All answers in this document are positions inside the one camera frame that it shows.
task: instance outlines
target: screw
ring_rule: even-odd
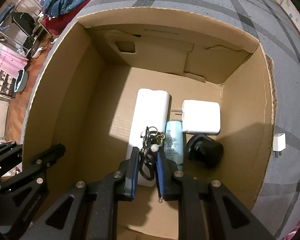
[[[182,171],[175,171],[174,172],[174,176],[181,178],[184,175],[184,173]]]
[[[211,184],[213,187],[220,187],[221,186],[221,182],[217,179],[214,179],[213,181],[211,181]]]
[[[113,176],[114,176],[115,178],[121,178],[121,177],[123,176],[123,173],[122,173],[121,171],[116,171],[116,172],[113,174]]]
[[[85,183],[84,181],[82,181],[82,180],[78,181],[78,182],[75,184],[75,186],[76,186],[77,188],[83,188],[85,185],[86,185],[86,183]]]
[[[41,184],[43,182],[43,179],[42,178],[37,178],[37,183],[38,184]]]

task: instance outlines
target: black cup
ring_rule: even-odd
[[[205,163],[207,169],[215,167],[223,155],[223,145],[203,133],[194,135],[186,145],[186,157]]]

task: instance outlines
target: white power adapter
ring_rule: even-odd
[[[220,105],[216,102],[184,100],[182,131],[217,134],[220,132]]]
[[[272,150],[275,152],[275,157],[281,155],[281,152],[286,148],[286,134],[277,133],[273,136]]]

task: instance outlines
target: cardboard box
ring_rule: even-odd
[[[46,205],[79,180],[93,182],[117,170],[137,92],[149,88],[170,93],[171,109],[181,109],[185,99],[220,104],[221,131],[214,137],[224,146],[220,164],[207,170],[185,160],[184,171],[219,179],[251,209],[269,160],[275,113],[259,41],[222,21],[173,9],[120,8],[78,21],[45,67],[24,138],[24,167],[51,145],[66,146],[48,169]],[[159,204],[156,187],[138,186],[135,201],[119,203],[118,224],[176,239],[178,205]]]

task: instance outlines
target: gray carpet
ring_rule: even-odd
[[[300,219],[300,36],[288,16],[274,0],[92,0],[77,16],[136,6],[176,8],[222,20],[258,38],[273,59],[278,99],[275,133],[286,133],[287,148],[279,158],[272,153],[252,212],[282,239]]]

